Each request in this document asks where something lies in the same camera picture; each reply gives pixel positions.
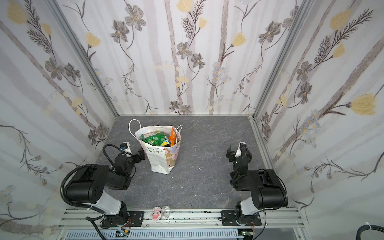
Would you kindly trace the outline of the small green snack packet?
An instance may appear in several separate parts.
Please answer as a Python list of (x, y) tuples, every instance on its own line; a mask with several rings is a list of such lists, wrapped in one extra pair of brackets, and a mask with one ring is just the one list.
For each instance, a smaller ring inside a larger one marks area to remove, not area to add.
[(142, 134), (141, 140), (156, 147), (169, 147), (171, 145), (169, 137), (162, 131)]

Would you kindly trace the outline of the orange red snack packet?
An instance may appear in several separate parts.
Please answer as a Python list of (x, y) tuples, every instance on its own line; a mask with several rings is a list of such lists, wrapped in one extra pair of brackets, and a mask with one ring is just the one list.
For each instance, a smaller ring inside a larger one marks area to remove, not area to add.
[(171, 134), (170, 134), (170, 142), (171, 142), (171, 147), (177, 144), (178, 139), (177, 139), (177, 130), (175, 127), (172, 127)]

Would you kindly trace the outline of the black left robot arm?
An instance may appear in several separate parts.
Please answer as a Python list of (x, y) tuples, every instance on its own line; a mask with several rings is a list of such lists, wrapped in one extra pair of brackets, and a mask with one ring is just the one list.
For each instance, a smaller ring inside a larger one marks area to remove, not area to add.
[(102, 152), (110, 164), (85, 164), (70, 171), (61, 183), (61, 198), (67, 205), (101, 214), (98, 218), (87, 217), (93, 225), (97, 220), (104, 229), (132, 224), (127, 205), (105, 188), (127, 190), (136, 174), (136, 164), (146, 159), (145, 151), (140, 148), (133, 154), (129, 143), (124, 142), (119, 146), (106, 144)]

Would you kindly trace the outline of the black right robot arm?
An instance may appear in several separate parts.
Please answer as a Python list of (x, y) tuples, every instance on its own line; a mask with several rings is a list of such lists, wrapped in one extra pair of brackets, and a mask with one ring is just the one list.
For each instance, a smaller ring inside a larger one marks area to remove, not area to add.
[(264, 210), (277, 210), (288, 206), (287, 190), (272, 169), (250, 170), (253, 155), (246, 143), (240, 142), (237, 150), (228, 148), (226, 158), (233, 164), (230, 184), (238, 192), (249, 191), (251, 196), (237, 203), (237, 217), (248, 217)]

